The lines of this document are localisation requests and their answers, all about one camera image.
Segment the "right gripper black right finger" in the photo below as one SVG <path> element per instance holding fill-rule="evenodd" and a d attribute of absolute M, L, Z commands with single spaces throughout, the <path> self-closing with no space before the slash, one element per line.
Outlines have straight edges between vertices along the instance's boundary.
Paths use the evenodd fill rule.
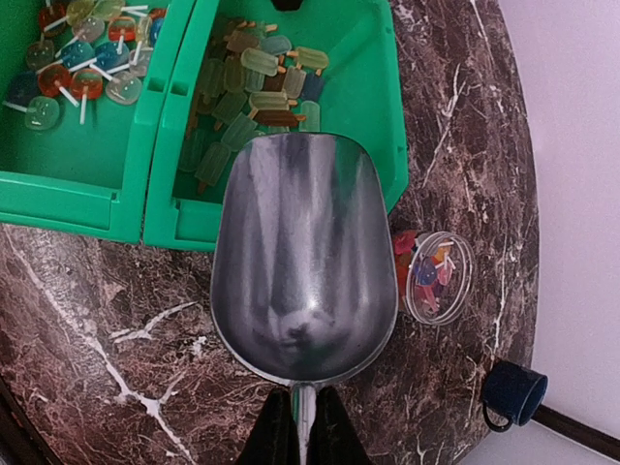
<path fill-rule="evenodd" d="M 334 387 L 324 387 L 317 395 L 308 463 L 372 464 Z"/>

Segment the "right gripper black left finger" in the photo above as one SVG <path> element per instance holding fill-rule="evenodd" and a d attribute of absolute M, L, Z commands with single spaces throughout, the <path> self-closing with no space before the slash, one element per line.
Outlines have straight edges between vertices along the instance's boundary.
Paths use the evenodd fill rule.
<path fill-rule="evenodd" d="M 235 464 L 299 464 L 299 440 L 290 392 L 274 388 L 267 396 Z"/>

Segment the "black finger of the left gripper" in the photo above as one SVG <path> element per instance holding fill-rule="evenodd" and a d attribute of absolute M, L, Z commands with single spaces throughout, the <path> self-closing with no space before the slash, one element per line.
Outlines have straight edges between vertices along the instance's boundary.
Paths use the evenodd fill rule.
<path fill-rule="evenodd" d="M 271 0 L 277 11 L 298 11 L 303 0 Z"/>

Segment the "silver metal scoop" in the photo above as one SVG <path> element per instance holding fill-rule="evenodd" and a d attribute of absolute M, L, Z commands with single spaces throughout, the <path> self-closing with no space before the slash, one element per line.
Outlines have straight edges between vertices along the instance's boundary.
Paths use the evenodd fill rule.
<path fill-rule="evenodd" d="M 358 142 L 291 132 L 243 146 L 224 195 L 210 303 L 229 352 L 292 391 L 305 459 L 319 390 L 367 368 L 397 318 L 381 182 Z"/>

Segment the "green three-compartment candy bin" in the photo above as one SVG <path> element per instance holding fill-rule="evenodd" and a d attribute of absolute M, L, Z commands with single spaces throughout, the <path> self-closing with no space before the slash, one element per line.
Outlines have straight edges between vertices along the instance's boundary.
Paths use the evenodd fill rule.
<path fill-rule="evenodd" d="M 268 1 L 169 1 L 139 100 L 108 97 L 85 109 L 58 99 L 61 116 L 33 131 L 1 111 L 1 219 L 5 223 L 181 250 L 213 249 L 224 182 L 198 189 L 178 168 L 183 148 L 212 143 L 215 120 L 193 108 L 213 30 L 243 17 L 277 25 L 295 47 L 329 59 L 321 128 L 359 142 L 380 176 L 387 208 L 405 191 L 406 131 L 396 37 L 386 1 L 305 1 L 292 12 Z"/>

